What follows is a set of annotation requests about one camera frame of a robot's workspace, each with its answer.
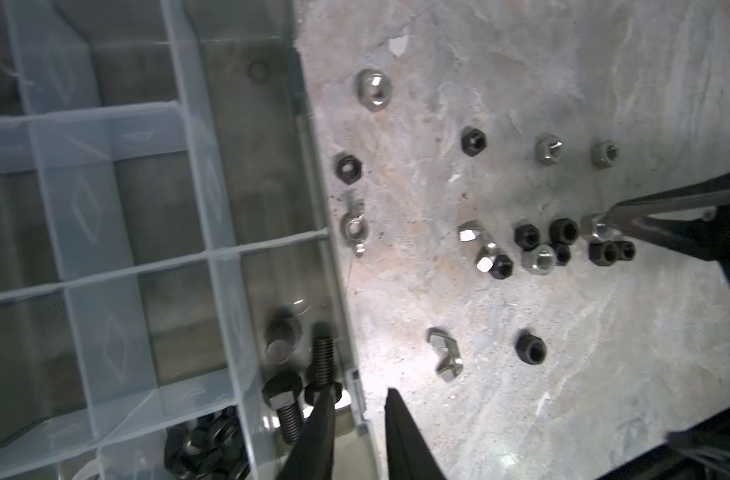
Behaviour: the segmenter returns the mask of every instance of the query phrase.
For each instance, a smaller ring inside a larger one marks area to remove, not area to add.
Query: white patch
[[[541,415],[541,409],[544,408],[544,405],[546,404],[547,400],[551,400],[552,396],[549,394],[549,391],[547,390],[545,394],[541,397],[540,400],[538,400],[538,407],[535,409],[535,416]]]
[[[395,57],[401,57],[407,48],[408,35],[389,39],[389,51],[393,53]]]

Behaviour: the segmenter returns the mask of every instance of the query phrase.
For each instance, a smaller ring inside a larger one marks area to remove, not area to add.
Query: threaded shaft
[[[317,388],[333,383],[333,344],[330,337],[321,336],[314,339],[312,365]]]
[[[298,402],[293,402],[290,405],[278,408],[276,410],[276,416],[280,418],[280,430],[282,431],[282,438],[288,445],[293,445],[298,442],[298,438],[301,437],[301,428],[303,427],[303,417],[301,416],[301,408],[298,407]]]

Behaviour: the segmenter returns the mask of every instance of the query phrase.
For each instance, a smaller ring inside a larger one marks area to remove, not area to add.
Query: gray stone surface
[[[333,225],[367,205],[363,258],[338,239],[367,417],[382,464],[386,388],[399,388],[448,478],[595,478],[730,406],[730,289],[717,264],[639,244],[600,268],[580,240],[549,276],[475,269],[460,223],[479,218],[519,264],[512,226],[550,220],[730,170],[730,0],[514,2],[300,0],[297,46]],[[392,79],[373,114],[362,68]],[[485,131],[474,158],[465,126]],[[559,165],[534,159],[543,132]],[[596,142],[620,145],[597,170]],[[365,165],[346,187],[342,151]],[[434,374],[426,329],[458,340],[466,369]],[[513,343],[548,344],[540,366]]]

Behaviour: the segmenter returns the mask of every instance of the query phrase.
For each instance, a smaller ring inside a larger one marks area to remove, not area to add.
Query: clear plastic container
[[[331,332],[370,438],[291,25],[279,0],[0,0],[0,478],[172,478],[165,429],[227,406],[273,478],[284,306],[290,365]]]

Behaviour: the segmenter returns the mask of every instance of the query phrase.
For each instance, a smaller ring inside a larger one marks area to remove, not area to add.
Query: bolt thread
[[[285,443],[293,445],[295,442],[298,442],[303,427],[303,417],[301,416],[301,408],[298,407],[298,402],[293,402],[290,405],[278,408],[276,410],[276,416],[280,418],[280,431],[282,432],[282,438],[285,440]]]
[[[317,388],[333,383],[333,344],[330,337],[321,336],[314,339],[312,365]]]

